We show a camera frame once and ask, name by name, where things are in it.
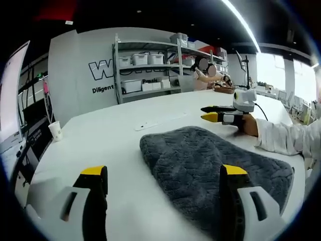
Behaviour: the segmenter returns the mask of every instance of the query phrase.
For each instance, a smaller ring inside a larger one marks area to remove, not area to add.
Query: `white sleeve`
[[[318,119],[309,126],[273,124],[257,119],[258,143],[270,152],[285,155],[303,153],[304,157],[321,160],[321,120]]]

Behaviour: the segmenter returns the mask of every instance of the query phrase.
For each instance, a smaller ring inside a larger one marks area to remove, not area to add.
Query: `ceiling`
[[[277,4],[279,1],[230,1],[250,26],[257,42],[288,46],[310,54],[305,35],[281,5]],[[292,2],[292,10],[304,10],[299,8],[296,0]],[[2,63],[27,40],[31,40],[31,45],[25,64],[47,53],[50,39],[59,34],[72,29],[81,33],[112,27],[182,32],[210,45],[223,47],[228,52],[236,48],[240,52],[255,53],[254,47],[234,46],[235,43],[252,41],[238,19],[220,0],[34,0],[32,5],[24,2],[19,7],[13,7],[17,19],[11,23],[7,19],[9,24],[2,29],[3,36],[6,36],[1,49]],[[311,11],[311,8],[305,6],[305,10]],[[65,25],[65,20],[73,20],[74,24]],[[294,31],[291,41],[287,40],[289,30]]]

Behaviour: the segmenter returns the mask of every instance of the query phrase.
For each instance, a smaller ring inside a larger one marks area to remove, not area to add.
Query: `cable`
[[[255,104],[255,105],[257,105],[257,106],[261,109],[261,111],[263,112],[263,114],[264,114],[264,116],[265,116],[266,120],[267,120],[267,121],[269,121],[269,120],[267,119],[267,117],[266,117],[266,115],[265,115],[264,111],[262,110],[262,108],[261,108],[257,103],[254,103],[254,104]]]

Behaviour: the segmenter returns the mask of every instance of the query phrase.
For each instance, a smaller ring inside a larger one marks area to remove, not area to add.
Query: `paper cup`
[[[60,128],[60,122],[53,122],[51,123],[49,126],[50,132],[54,138],[54,140],[56,142],[61,141],[62,140],[62,132],[61,132],[61,128]]]

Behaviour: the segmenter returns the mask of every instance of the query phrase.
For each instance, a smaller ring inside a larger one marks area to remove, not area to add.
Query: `gray microfiber cloth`
[[[292,184],[292,169],[227,142],[199,127],[145,135],[143,158],[173,205],[214,237],[219,235],[219,172],[222,164],[246,170],[254,186],[264,188],[283,209]]]

